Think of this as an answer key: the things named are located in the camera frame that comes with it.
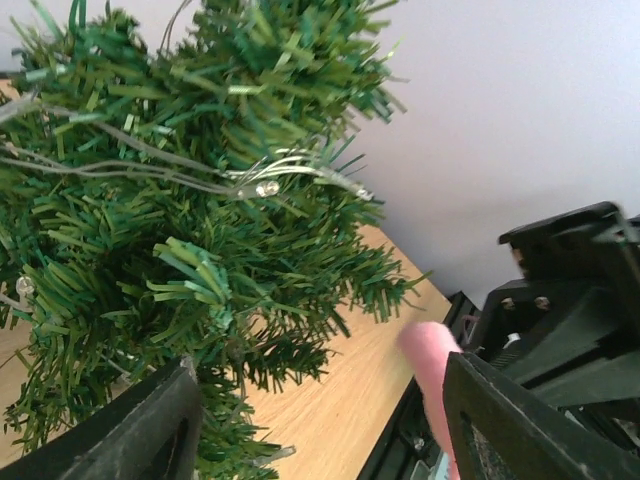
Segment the artificial christmas tree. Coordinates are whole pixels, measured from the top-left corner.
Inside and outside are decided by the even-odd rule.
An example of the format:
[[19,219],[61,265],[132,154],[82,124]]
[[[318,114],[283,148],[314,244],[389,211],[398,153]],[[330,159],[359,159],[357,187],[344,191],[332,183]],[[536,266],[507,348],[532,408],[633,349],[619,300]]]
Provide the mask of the artificial christmas tree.
[[326,341],[348,335],[338,304],[386,321],[420,280],[363,243],[380,202],[354,162],[332,167],[354,112],[399,107],[367,36],[395,2],[203,0],[155,53],[108,3],[87,21],[74,0],[65,29],[32,3],[49,32],[16,24],[21,97],[0,107],[2,321],[33,327],[5,428],[35,449],[119,378],[189,354],[201,477],[276,478],[243,385],[319,377]]

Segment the black plastic object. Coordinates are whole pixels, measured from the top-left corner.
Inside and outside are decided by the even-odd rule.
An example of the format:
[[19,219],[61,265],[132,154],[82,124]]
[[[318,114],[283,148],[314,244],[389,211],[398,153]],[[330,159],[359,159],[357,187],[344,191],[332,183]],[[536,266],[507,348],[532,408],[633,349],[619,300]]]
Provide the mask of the black plastic object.
[[444,405],[463,480],[638,480],[640,460],[472,354],[452,353]]
[[0,470],[0,480],[191,480],[202,423],[189,357]]
[[[638,435],[640,421],[621,419],[620,417],[624,416],[625,407],[615,408],[615,406],[612,405],[612,408],[609,409],[607,406],[607,403],[602,403],[584,407],[572,407],[566,409],[565,414],[570,414],[571,417],[584,428],[596,435],[606,438],[618,448],[636,457],[640,456],[640,444],[636,443],[637,440],[634,441],[634,438],[637,439],[640,437],[640,435]],[[637,416],[640,410],[638,406],[635,405],[630,412],[633,412],[633,415]]]
[[500,237],[525,278],[489,294],[478,355],[554,407],[640,397],[639,239],[612,203]]
[[527,281],[600,280],[626,311],[624,321],[640,335],[640,232],[614,203],[517,228],[499,243],[510,244]]
[[[458,343],[473,335],[475,323],[470,318],[480,311],[462,292],[449,298],[451,309],[444,324]],[[424,414],[422,394],[415,380],[409,383],[393,415],[385,426],[358,480],[410,480],[418,462],[426,468],[436,465],[440,448],[435,443]],[[414,480],[427,477],[416,475]]]

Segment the screw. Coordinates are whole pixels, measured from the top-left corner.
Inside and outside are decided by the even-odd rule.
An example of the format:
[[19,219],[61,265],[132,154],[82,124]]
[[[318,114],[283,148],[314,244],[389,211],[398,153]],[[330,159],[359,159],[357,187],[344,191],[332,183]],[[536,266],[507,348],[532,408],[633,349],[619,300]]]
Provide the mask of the screw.
[[516,303],[513,301],[513,298],[511,297],[507,297],[505,299],[502,300],[502,307],[505,310],[515,310],[516,309]]
[[551,307],[551,302],[547,297],[537,297],[534,302],[536,304],[536,307],[538,307],[540,310],[549,310],[549,308]]
[[413,439],[413,448],[415,448],[417,452],[422,450],[424,448],[424,445],[425,445],[425,442],[423,438],[415,437]]

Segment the wooden table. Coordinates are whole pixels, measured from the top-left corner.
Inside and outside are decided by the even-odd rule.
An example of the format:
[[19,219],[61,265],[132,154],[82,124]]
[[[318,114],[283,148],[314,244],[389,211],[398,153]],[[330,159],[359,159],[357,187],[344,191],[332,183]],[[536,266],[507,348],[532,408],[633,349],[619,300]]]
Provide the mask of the wooden table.
[[[376,229],[364,231],[372,246],[390,244]],[[418,269],[396,249],[396,258],[410,277]],[[285,385],[282,394],[249,389],[255,407],[253,421],[269,427],[269,440],[295,446],[297,453],[274,466],[282,480],[354,480],[398,404],[411,372],[395,349],[402,325],[411,320],[442,321],[449,302],[428,281],[410,295],[425,310],[401,308],[400,318],[376,325],[359,311],[344,312],[352,332],[350,339],[336,337],[330,347],[340,352],[329,361],[321,382],[307,379],[301,386]],[[14,331],[0,330],[0,364],[27,342],[28,325]],[[0,370],[0,409],[17,398],[25,371],[17,360]],[[0,436],[0,466],[19,455],[11,447],[15,435]]]
[[8,80],[0,80],[0,90],[2,90],[7,95],[11,94],[11,89],[9,88]]

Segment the pink finger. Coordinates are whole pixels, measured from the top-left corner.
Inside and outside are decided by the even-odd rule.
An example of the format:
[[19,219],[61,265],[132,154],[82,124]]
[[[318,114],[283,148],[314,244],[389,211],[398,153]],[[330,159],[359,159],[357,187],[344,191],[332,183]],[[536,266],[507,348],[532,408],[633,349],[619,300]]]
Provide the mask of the pink finger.
[[422,391],[433,437],[449,455],[450,478],[459,479],[442,393],[449,353],[460,352],[460,347],[449,329],[435,322],[408,324],[400,332],[398,346],[413,368]]

